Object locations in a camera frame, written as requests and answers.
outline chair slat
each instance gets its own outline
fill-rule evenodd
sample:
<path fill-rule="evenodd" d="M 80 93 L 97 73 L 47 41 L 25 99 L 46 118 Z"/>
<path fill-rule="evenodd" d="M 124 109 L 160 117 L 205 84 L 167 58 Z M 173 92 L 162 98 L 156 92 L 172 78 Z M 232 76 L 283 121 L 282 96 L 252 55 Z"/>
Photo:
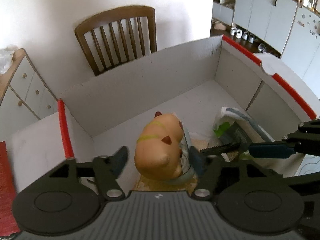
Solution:
<path fill-rule="evenodd" d="M 144 40 L 143 40 L 143 33 L 142 33 L 140 17 L 137 17 L 137 20 L 138 20 L 138 32 L 139 32 L 139 40 L 140 40 L 141 51 L 142 51 L 142 55 L 145 56 L 146 55 L 146 49 L 144 47 Z"/>
<path fill-rule="evenodd" d="M 95 47 L 97 49 L 100 61 L 101 61 L 102 65 L 103 65 L 103 68 L 104 68 L 104 70 L 107 70 L 106 63 L 104 62 L 104 58 L 103 58 L 103 55 L 102 55 L 102 52 L 101 52 L 101 49 L 100 49 L 100 45 L 99 45 L 99 42 L 97 40 L 97 36 L 96 36 L 94 30 L 91 30 L 91 35 L 92 35 L 92 38 L 93 38 L 94 45 L 95 45 Z"/>
<path fill-rule="evenodd" d="M 127 41 L 125 40 L 122 23 L 121 23 L 121 20 L 120 20 L 120 21 L 117 21 L 117 22 L 118 22 L 118 29 L 119 29 L 119 32 L 120 32 L 121 41 L 122 41 L 122 45 L 123 45 L 123 49 L 124 49 L 124 54 L 125 54 L 125 57 L 126 57 L 126 59 L 127 59 L 127 62 L 129 62 L 130 59 L 129 59 Z"/>
<path fill-rule="evenodd" d="M 133 30 L 132 30 L 132 25 L 131 25 L 131 20 L 127 19 L 127 24 L 129 27 L 129 35 L 130 35 L 130 41 L 131 41 L 131 46 L 132 46 L 132 50 L 133 50 L 133 55 L 134 58 L 137 59 L 137 48 L 136 48 L 136 42 L 134 40 L 134 35 L 133 35 Z"/>
<path fill-rule="evenodd" d="M 117 58 L 118 58 L 119 64 L 122 64 L 121 56 L 120 56 L 120 52 L 119 52 L 119 47 L 118 47 L 118 43 L 117 43 L 117 39 L 116 39 L 116 35 L 115 35 L 115 32 L 113 30 L 113 27 L 112 27 L 111 23 L 109 23 L 109 29 L 110 29 L 110 34 L 111 34 L 113 46 L 115 47 L 115 51 L 116 51 L 116 54 L 117 54 Z"/>
<path fill-rule="evenodd" d="M 112 59 L 109 43 L 108 43 L 108 40 L 107 40 L 107 37 L 106 37 L 106 33 L 104 32 L 103 26 L 100 26 L 100 32 L 101 32 L 101 37 L 102 37 L 102 40 L 103 40 L 104 47 L 106 49 L 109 61 L 111 63 L 111 67 L 113 67 L 114 63 L 113 63 L 113 59 Z"/>

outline toy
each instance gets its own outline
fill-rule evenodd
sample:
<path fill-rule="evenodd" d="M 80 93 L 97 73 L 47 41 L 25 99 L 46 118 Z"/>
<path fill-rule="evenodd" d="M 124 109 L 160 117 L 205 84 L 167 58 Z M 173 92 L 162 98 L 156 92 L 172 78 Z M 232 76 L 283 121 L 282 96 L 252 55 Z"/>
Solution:
<path fill-rule="evenodd" d="M 134 162 L 148 179 L 169 180 L 182 174 L 179 143 L 183 138 L 181 121 L 174 114 L 156 112 L 137 140 Z"/>

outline toy ear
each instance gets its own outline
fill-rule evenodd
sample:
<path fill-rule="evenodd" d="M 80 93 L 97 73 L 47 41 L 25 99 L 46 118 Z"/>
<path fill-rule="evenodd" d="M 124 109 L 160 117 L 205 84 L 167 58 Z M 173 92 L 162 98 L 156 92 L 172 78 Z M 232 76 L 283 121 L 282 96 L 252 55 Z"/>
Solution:
<path fill-rule="evenodd" d="M 155 117 L 157 117 L 159 115 L 162 115 L 162 113 L 158 111 L 158 112 L 156 112 Z"/>
<path fill-rule="evenodd" d="M 166 137 L 163 137 L 161 141 L 163 141 L 167 145 L 171 145 L 171 143 L 172 143 L 171 138 L 170 138 L 169 135 L 166 136 Z"/>
<path fill-rule="evenodd" d="M 183 130 L 183 126 L 182 126 L 182 122 L 181 121 L 179 121 L 179 125 L 180 125 L 181 130 Z"/>

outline wooden chair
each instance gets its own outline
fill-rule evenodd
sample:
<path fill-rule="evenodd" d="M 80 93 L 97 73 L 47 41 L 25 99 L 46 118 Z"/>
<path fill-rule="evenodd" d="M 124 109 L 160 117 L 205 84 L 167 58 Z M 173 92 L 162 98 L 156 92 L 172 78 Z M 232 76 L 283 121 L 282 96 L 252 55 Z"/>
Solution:
<path fill-rule="evenodd" d="M 151 53 L 156 52 L 157 46 L 156 46 L 155 9 L 152 7 L 149 7 L 149 6 L 142 6 L 142 5 L 124 6 L 124 7 L 118 7 L 118 8 L 112 9 L 112 10 L 100 12 L 100 13 L 84 20 L 82 23 L 80 23 L 76 27 L 75 35 L 77 37 L 77 40 L 81 46 L 82 51 L 84 52 L 85 57 L 87 58 L 87 60 L 89 62 L 90 67 L 92 68 L 92 71 L 94 72 L 94 74 L 96 76 L 107 71 L 107 70 L 110 70 L 118 65 L 121 65 L 123 63 L 130 61 L 128 46 L 127 46 L 127 42 L 126 42 L 126 39 L 124 36 L 123 26 L 121 23 L 121 20 L 123 20 L 123 19 L 125 19 L 127 22 L 132 51 L 134 54 L 134 58 L 137 59 L 138 58 L 137 49 L 136 49 L 135 39 L 134 39 L 134 35 L 133 35 L 133 30 L 132 30 L 132 24 L 131 24 L 131 20 L 130 20 L 130 18 L 134 18 L 134 20 L 135 20 L 135 18 L 137 18 L 141 52 L 142 52 L 142 55 L 145 56 L 146 50 L 145 50 L 145 45 L 144 45 L 144 40 L 143 40 L 140 17 L 147 17 L 147 19 L 148 19 L 150 51 L 151 51 Z M 125 62 L 123 62 L 121 60 L 119 46 L 118 46 L 118 42 L 116 40 L 115 32 L 112 27 L 112 22 L 117 22 L 117 24 L 118 24 L 121 42 L 122 42 L 122 46 L 124 48 L 124 53 L 125 53 L 125 57 L 126 57 Z M 116 56 L 119 61 L 118 64 L 114 64 L 114 61 L 113 61 L 113 58 L 111 55 L 111 51 L 110 51 L 110 46 L 109 46 L 109 43 L 108 43 L 108 40 L 107 40 L 107 37 L 105 34 L 105 30 L 103 28 L 103 25 L 107 25 L 107 24 L 109 26 L 110 36 L 111 36 L 111 39 L 113 42 Z M 104 47 L 105 47 L 106 53 L 108 55 L 111 66 L 106 65 L 106 62 L 104 60 L 104 57 L 103 57 L 103 54 L 102 54 L 102 51 L 101 51 L 101 48 L 100 48 L 100 45 L 98 42 L 98 39 L 97 39 L 96 34 L 94 32 L 95 28 L 100 29 L 103 44 L 104 44 Z M 86 41 L 84 34 L 87 32 L 91 32 L 95 48 L 96 48 L 97 53 L 99 55 L 99 59 L 103 65 L 103 71 L 99 70 L 97 63 L 95 62 L 95 59 L 94 59 L 92 52 L 89 48 L 89 45 Z"/>

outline metal screw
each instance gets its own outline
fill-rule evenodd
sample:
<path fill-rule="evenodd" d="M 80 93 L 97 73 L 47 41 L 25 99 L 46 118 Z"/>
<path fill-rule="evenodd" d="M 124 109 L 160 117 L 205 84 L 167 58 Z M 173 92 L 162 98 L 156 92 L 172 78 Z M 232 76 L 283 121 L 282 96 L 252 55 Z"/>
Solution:
<path fill-rule="evenodd" d="M 108 197 L 120 197 L 122 195 L 122 191 L 119 189 L 110 189 L 107 191 Z"/>
<path fill-rule="evenodd" d="M 205 188 L 200 188 L 195 191 L 197 197 L 207 197 L 210 195 L 210 191 Z"/>

